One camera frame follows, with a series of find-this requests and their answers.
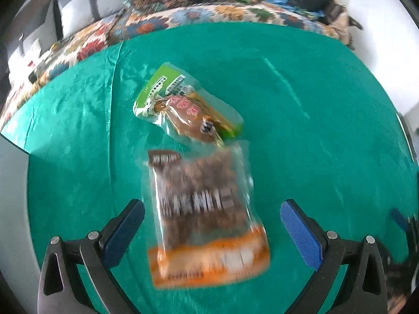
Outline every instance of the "teal cloth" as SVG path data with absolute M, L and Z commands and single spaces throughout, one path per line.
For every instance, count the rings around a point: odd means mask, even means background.
M 372 74 L 325 36 L 219 23 L 154 32 L 110 47 L 64 72 L 12 117 L 2 133 L 31 154 L 29 218 L 40 263 L 52 236 L 84 237 L 130 199 L 141 198 L 146 150 L 186 150 L 132 111 L 142 86 L 166 61 L 244 118 L 252 202 L 267 231 L 271 267 L 239 284 L 155 290 L 146 259 L 154 235 L 152 208 L 144 199 L 145 222 L 113 269 L 143 314 L 284 312 L 313 272 L 281 224 L 279 208 L 287 198 L 325 230 L 345 239 L 372 235 L 396 258 L 406 255 L 406 240 L 389 211 L 417 213 L 417 167 L 396 110 Z M 336 282 L 332 293 L 338 289 Z M 332 302 L 328 298 L 323 311 Z M 101 308 L 98 299 L 94 303 Z

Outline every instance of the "plastic bag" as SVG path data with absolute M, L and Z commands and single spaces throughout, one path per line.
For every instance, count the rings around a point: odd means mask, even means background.
M 269 267 L 266 233 L 250 209 L 246 162 L 239 143 L 196 159 L 149 151 L 157 246 L 148 258 L 155 287 L 227 284 Z
M 242 117 L 231 106 L 206 92 L 185 71 L 164 63 L 135 100 L 134 114 L 160 126 L 169 136 L 189 142 L 215 143 L 234 138 Z

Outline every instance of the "floral blanket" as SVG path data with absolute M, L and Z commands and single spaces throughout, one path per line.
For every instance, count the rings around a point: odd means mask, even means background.
M 253 22 L 290 26 L 323 34 L 350 44 L 348 14 L 341 16 L 331 25 L 312 21 L 304 16 L 267 2 L 259 4 L 210 4 L 180 7 L 141 16 L 135 12 L 125 12 L 108 35 L 110 45 L 144 35 L 157 30 L 165 30 L 183 25 L 217 22 Z
M 47 68 L 37 82 L 32 84 L 27 80 L 20 86 L 12 87 L 0 115 L 0 130 L 40 88 L 90 55 L 132 37 L 157 30 L 216 22 L 257 22 L 290 26 L 332 37 L 345 45 L 351 42 L 346 10 L 331 25 L 324 25 L 266 2 L 198 4 L 147 16 L 139 15 L 132 10 L 122 10 L 118 14 L 95 22 L 70 39 L 54 44 L 47 59 L 49 60 Z

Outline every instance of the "green snack package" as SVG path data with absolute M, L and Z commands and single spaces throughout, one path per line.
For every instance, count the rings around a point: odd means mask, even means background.
M 160 126 L 165 132 L 188 143 L 215 143 L 235 138 L 243 119 L 230 105 L 205 91 L 182 69 L 164 63 L 135 100 L 136 117 Z

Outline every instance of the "transparent packaging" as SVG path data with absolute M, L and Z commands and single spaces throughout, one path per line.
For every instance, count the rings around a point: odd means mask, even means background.
M 263 225 L 250 207 L 246 144 L 235 142 L 185 159 L 149 152 L 149 196 L 157 245 L 148 251 L 157 288 L 220 285 L 269 266 Z
M 135 100 L 133 111 L 184 144 L 221 146 L 223 140 L 238 136 L 243 123 L 236 110 L 170 63 L 154 73 Z

